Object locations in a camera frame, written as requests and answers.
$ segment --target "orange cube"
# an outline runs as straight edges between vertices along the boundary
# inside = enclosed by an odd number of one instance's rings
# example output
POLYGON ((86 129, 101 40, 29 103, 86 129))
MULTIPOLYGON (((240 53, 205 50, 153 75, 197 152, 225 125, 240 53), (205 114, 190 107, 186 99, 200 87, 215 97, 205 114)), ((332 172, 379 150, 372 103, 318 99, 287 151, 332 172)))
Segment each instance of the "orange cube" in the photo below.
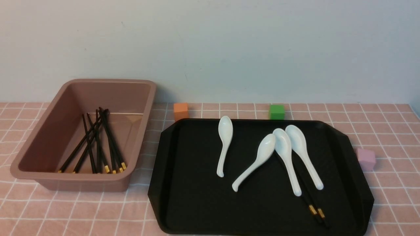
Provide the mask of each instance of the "orange cube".
POLYGON ((175 103, 173 105, 173 115, 175 117, 175 121, 189 118, 188 115, 188 104, 187 103, 175 103))

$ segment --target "black plastic tray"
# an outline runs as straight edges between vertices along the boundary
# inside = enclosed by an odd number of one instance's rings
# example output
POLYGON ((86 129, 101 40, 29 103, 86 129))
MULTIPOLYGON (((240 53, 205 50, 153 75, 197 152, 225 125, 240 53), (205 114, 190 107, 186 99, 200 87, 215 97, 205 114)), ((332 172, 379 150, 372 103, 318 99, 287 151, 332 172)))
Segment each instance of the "black plastic tray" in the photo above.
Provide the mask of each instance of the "black plastic tray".
POLYGON ((218 119, 183 119, 160 136, 149 188, 157 222, 166 233, 223 235, 363 235, 374 198, 348 137, 321 121, 232 120, 234 134, 224 178, 216 175, 222 143, 218 119), (324 183, 319 191, 293 153, 331 227, 324 228, 293 195, 273 156, 236 193, 233 181, 251 165, 261 140, 293 124, 305 134, 309 157, 324 183))

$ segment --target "spoon handle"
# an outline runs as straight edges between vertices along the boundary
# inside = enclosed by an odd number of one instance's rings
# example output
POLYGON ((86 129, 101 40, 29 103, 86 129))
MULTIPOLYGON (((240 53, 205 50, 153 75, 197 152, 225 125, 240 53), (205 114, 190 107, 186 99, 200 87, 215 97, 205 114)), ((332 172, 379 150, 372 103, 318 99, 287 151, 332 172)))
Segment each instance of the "spoon handle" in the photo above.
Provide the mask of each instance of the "spoon handle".
POLYGON ((302 195, 302 190, 300 189, 299 182, 297 181, 296 173, 294 171, 291 160, 285 162, 284 165, 286 166, 287 174, 289 175, 289 180, 293 193, 294 195, 299 197, 300 195, 302 195))
POLYGON ((319 178, 318 173, 315 170, 315 167, 312 165, 311 160, 309 159, 309 155, 307 153, 301 153, 301 155, 299 155, 303 161, 303 163, 306 166, 306 169, 309 172, 309 175, 311 175, 312 181, 315 184, 315 187, 318 190, 322 190, 324 188, 324 184, 322 183, 321 179, 319 178))
POLYGON ((248 167, 248 169, 246 169, 236 180, 235 182, 232 184, 232 188, 234 189, 235 192, 238 191, 239 185, 241 185, 241 183, 253 172, 255 171, 255 169, 257 169, 260 165, 258 163, 253 163, 252 165, 250 165, 248 167))
POLYGON ((219 163, 217 164, 217 171, 216 171, 217 175, 221 178, 225 176, 225 174, 223 173, 223 165, 225 164, 227 151, 228 149, 223 145, 222 151, 220 153, 219 163))

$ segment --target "pink cube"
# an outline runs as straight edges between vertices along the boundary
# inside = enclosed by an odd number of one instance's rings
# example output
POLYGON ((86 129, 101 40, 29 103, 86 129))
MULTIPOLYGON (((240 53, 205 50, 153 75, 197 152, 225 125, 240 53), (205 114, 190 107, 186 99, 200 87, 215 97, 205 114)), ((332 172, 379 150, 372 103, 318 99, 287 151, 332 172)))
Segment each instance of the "pink cube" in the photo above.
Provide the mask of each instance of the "pink cube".
POLYGON ((375 152, 370 150, 358 148, 357 159, 363 171, 372 171, 376 164, 375 152))

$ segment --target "white spoon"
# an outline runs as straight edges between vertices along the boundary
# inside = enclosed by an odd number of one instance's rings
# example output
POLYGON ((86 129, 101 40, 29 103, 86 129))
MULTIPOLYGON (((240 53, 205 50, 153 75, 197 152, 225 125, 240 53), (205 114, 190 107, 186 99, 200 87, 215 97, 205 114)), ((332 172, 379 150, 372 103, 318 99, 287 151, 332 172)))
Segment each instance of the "white spoon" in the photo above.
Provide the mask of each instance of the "white spoon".
POLYGON ((286 127, 286 133, 290 138, 291 148, 295 153, 297 153, 302 159, 303 163, 306 166, 309 174, 311 175, 312 181, 315 184, 315 187, 318 190, 324 188, 324 184, 319 178, 318 173, 316 172, 314 166, 312 165, 311 160, 309 159, 308 151, 306 149, 306 139, 302 131, 294 125, 289 125, 286 127))
POLYGON ((219 163, 217 164, 217 175, 219 177, 225 176, 223 174, 223 165, 226 159, 226 153, 228 152, 229 145, 232 141, 232 136, 234 134, 234 128, 232 125, 232 121, 229 119, 228 116, 224 116, 220 118, 219 121, 219 136, 222 140, 222 151, 220 153, 219 163))
POLYGON ((274 136, 276 137, 276 147, 275 150, 277 154, 281 157, 286 166, 287 174, 289 175, 291 188, 293 193, 299 197, 302 195, 302 190, 300 189, 299 182, 297 181, 296 173, 294 172, 293 162, 291 160, 291 144, 290 138, 286 132, 280 128, 277 128, 273 131, 274 136))
POLYGON ((276 137, 274 134, 269 134, 262 139, 258 146, 257 158, 254 163, 248 167, 232 184, 232 188, 235 192, 238 191, 239 185, 250 175, 255 169, 266 162, 274 152, 274 145, 276 144, 276 137))

